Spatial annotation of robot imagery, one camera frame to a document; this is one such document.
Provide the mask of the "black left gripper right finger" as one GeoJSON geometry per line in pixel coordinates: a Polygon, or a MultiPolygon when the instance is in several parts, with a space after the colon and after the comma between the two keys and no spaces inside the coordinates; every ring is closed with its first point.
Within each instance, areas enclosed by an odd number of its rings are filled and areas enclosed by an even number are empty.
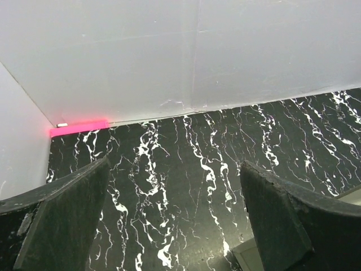
{"type": "Polygon", "coordinates": [[[331,198],[248,161],[240,182],[264,270],[360,270],[360,186],[331,198]]]}

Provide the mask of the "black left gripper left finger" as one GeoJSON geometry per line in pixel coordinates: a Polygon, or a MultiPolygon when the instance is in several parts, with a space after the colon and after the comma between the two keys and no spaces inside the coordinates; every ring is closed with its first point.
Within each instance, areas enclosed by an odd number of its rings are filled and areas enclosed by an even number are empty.
{"type": "Polygon", "coordinates": [[[1,201],[1,270],[85,270],[109,182],[107,157],[1,201]]]}

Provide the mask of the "grey-green canvas bag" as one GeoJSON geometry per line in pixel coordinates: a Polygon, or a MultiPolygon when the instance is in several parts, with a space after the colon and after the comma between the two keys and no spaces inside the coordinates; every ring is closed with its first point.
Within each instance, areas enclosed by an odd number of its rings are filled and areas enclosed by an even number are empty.
{"type": "MultiPolygon", "coordinates": [[[[340,194],[335,199],[360,206],[360,185],[340,194]]],[[[242,270],[264,271],[254,238],[243,242],[232,250],[242,270]]]]}

